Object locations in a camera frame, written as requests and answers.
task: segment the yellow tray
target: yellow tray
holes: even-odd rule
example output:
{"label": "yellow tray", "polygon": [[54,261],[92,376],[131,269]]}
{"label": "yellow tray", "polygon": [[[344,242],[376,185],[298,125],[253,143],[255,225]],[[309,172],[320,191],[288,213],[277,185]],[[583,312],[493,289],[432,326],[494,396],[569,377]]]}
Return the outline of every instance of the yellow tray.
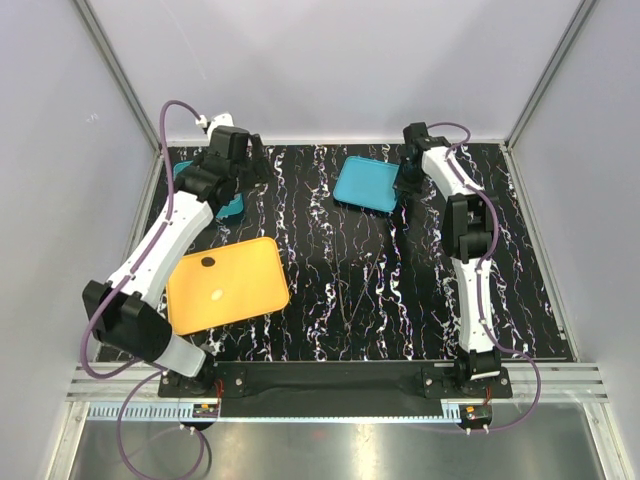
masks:
{"label": "yellow tray", "polygon": [[275,312],[287,303],[278,246],[269,237],[185,256],[167,284],[169,322],[178,335]]}

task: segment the black marble tabletop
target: black marble tabletop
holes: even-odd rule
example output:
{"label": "black marble tabletop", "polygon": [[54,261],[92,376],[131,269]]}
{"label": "black marble tabletop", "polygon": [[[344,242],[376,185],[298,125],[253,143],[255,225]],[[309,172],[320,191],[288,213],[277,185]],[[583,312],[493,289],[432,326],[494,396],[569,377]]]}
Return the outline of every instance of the black marble tabletop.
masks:
{"label": "black marble tabletop", "polygon": [[[191,160],[197,149],[173,148]],[[194,253],[269,236],[276,240],[291,301],[270,315],[191,335],[220,360],[406,360],[455,356],[459,307],[451,261],[440,245],[445,199],[428,180],[418,198],[391,214],[332,197],[347,157],[399,163],[397,145],[267,147],[276,179],[245,195],[244,213],[216,219]],[[498,198],[500,242],[493,258],[491,313],[502,345],[537,358],[570,358],[560,333],[504,157],[496,144],[471,144],[460,165]],[[156,189],[147,228],[162,209]],[[163,311],[166,304],[160,307]],[[99,360],[121,360],[103,348]]]}

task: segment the yellow cutting board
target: yellow cutting board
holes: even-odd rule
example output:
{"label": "yellow cutting board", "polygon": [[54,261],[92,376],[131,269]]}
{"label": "yellow cutting board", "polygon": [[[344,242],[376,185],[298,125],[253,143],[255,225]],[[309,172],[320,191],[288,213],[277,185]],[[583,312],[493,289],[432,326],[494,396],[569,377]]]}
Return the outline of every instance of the yellow cutting board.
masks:
{"label": "yellow cutting board", "polygon": [[289,289],[269,237],[187,255],[169,277],[169,322],[188,335],[283,309]]}

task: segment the purple cable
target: purple cable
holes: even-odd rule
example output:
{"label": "purple cable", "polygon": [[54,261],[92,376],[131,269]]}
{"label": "purple cable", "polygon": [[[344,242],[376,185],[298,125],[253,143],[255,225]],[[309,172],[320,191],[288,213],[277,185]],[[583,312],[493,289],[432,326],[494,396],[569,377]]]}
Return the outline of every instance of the purple cable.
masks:
{"label": "purple cable", "polygon": [[[124,402],[122,402],[122,407],[120,407],[120,413],[118,413],[118,420],[116,421],[116,439],[118,442],[118,451],[120,452],[120,458],[122,458],[122,461],[124,462],[125,466],[129,469],[131,473],[133,473],[138,478],[142,478],[144,480],[159,480],[159,479],[145,475],[144,473],[139,471],[136,467],[134,467],[133,464],[129,461],[129,458],[127,457],[127,453],[124,451],[124,446],[122,444],[122,431],[121,431],[122,416],[124,415],[124,411],[127,408],[127,405],[129,404],[133,396],[137,393],[137,391],[140,390],[140,388],[142,388],[142,386],[145,383],[147,383],[150,380],[153,380],[154,378],[156,378],[161,374],[162,374],[162,370],[158,370],[157,372],[149,375],[147,378],[142,380],[138,385],[136,385],[134,389],[131,390],[131,392],[129,392],[129,395],[127,395],[127,398],[125,398]],[[191,431],[195,432],[196,435],[198,436],[198,440],[200,440],[200,453],[198,454],[198,459],[193,464],[193,467],[191,467],[191,469],[187,473],[185,473],[180,477],[177,477],[175,480],[186,480],[189,477],[191,477],[191,475],[193,475],[195,471],[198,469],[198,467],[200,466],[200,463],[202,463],[202,458],[204,457],[204,447],[206,443],[206,438],[204,438],[204,435],[196,429],[193,429]]]}
{"label": "purple cable", "polygon": [[130,270],[131,275],[125,276],[120,281],[120,283],[118,283],[115,287],[113,287],[109,295],[106,296],[106,298],[100,303],[100,305],[98,305],[98,308],[96,309],[94,314],[91,316],[91,319],[89,320],[87,328],[85,328],[84,333],[82,334],[82,339],[80,340],[80,364],[82,365],[82,368],[84,369],[84,371],[87,372],[87,374],[90,377],[95,378],[97,380],[106,380],[108,378],[112,378],[118,375],[119,373],[122,373],[131,365],[139,361],[138,359],[134,358],[109,373],[98,373],[93,368],[91,368],[91,365],[89,365],[87,349],[89,346],[89,337],[91,336],[91,332],[93,332],[93,329],[95,328],[96,323],[98,323],[98,320],[100,319],[104,311],[107,309],[109,304],[113,301],[114,298],[116,298],[118,293],[120,293],[120,291],[124,288],[127,282],[131,280],[133,274],[135,274],[138,268],[140,268],[140,265],[142,265],[142,262],[144,262],[144,260],[147,258],[147,256],[153,249],[153,247],[158,243],[158,241],[160,240],[160,237],[162,236],[165,229],[167,228],[168,222],[171,220],[171,215],[173,215],[173,193],[174,193],[173,176],[171,173],[171,160],[169,159],[169,148],[167,147],[167,134],[165,131],[165,117],[167,116],[167,110],[172,105],[178,105],[180,107],[186,108],[196,117],[196,119],[200,118],[200,115],[198,114],[198,112],[196,112],[196,110],[191,105],[187,105],[186,103],[181,102],[180,100],[169,100],[167,103],[165,103],[162,106],[162,109],[160,110],[160,145],[162,149],[162,157],[164,160],[164,168],[167,174],[167,191],[168,191],[167,214],[165,215],[166,222],[163,222],[160,225],[160,228],[158,228],[158,230],[154,234],[149,244],[142,251],[142,254],[140,255],[140,257],[138,257],[138,260],[136,260],[136,262],[131,266],[131,270]]}
{"label": "purple cable", "polygon": [[[480,323],[482,324],[482,327],[484,328],[485,333],[489,337],[489,340],[491,340],[491,342],[495,345],[495,347],[498,350],[500,350],[502,353],[506,353],[506,354],[509,354],[509,355],[516,355],[516,356],[518,356],[520,358],[523,358],[524,360],[526,360],[531,365],[531,367],[533,367],[533,372],[536,375],[536,394],[535,394],[535,396],[533,398],[533,402],[531,403],[531,406],[524,413],[524,415],[522,415],[517,420],[514,420],[513,422],[508,423],[506,425],[502,425],[500,427],[495,427],[495,428],[491,429],[491,431],[493,431],[493,432],[501,432],[501,431],[508,430],[511,427],[515,427],[516,425],[521,424],[527,418],[529,418],[529,416],[534,412],[534,410],[538,406],[538,402],[540,401],[540,393],[541,393],[541,390],[542,390],[542,378],[540,377],[540,370],[538,369],[538,366],[536,365],[536,362],[534,362],[533,359],[529,355],[527,355],[526,353],[521,352],[519,350],[514,350],[514,349],[503,347],[502,345],[500,345],[500,343],[498,342],[496,337],[493,335],[493,333],[491,332],[489,327],[487,327],[486,317],[484,316],[484,305],[482,304],[482,282],[481,282],[482,273],[481,273],[481,267],[482,267],[482,263],[484,261],[488,260],[491,257],[491,255],[493,255],[493,253],[496,250],[496,247],[498,246],[498,239],[499,239],[499,235],[500,235],[499,234],[499,225],[498,225],[498,214],[496,212],[495,206],[491,202],[491,199],[489,199],[489,197],[482,190],[479,190],[479,189],[475,188],[472,185],[466,184],[464,176],[458,171],[458,169],[453,164],[453,161],[449,157],[451,152],[453,152],[458,147],[462,146],[463,144],[465,144],[465,143],[467,143],[469,141],[469,139],[471,138],[471,132],[469,131],[469,129],[467,127],[465,127],[463,125],[460,125],[458,123],[453,123],[453,122],[438,122],[438,123],[434,123],[432,125],[429,125],[427,127],[427,129],[430,129],[430,128],[433,128],[433,127],[440,127],[440,126],[457,127],[457,128],[460,128],[460,129],[464,130],[464,132],[466,133],[466,138],[464,140],[451,145],[447,149],[447,151],[445,153],[445,158],[447,159],[447,165],[449,165],[449,167],[453,171],[454,175],[456,176],[456,178],[458,178],[458,180],[460,180],[460,182],[462,182],[469,190],[471,190],[472,192],[476,193],[480,198],[482,198],[482,200],[484,200],[484,202],[487,204],[487,207],[489,208],[489,212],[491,212],[491,219],[493,220],[493,235],[492,235],[492,239],[491,239],[491,246],[489,247],[489,250],[487,250],[487,253],[485,253],[482,256],[482,258],[480,258],[480,260],[478,260],[478,264],[476,266],[476,270],[478,272],[477,273],[477,275],[478,275],[477,297],[478,297],[478,311],[480,312]],[[483,433],[483,432],[479,432],[477,430],[472,430],[472,432]]]}

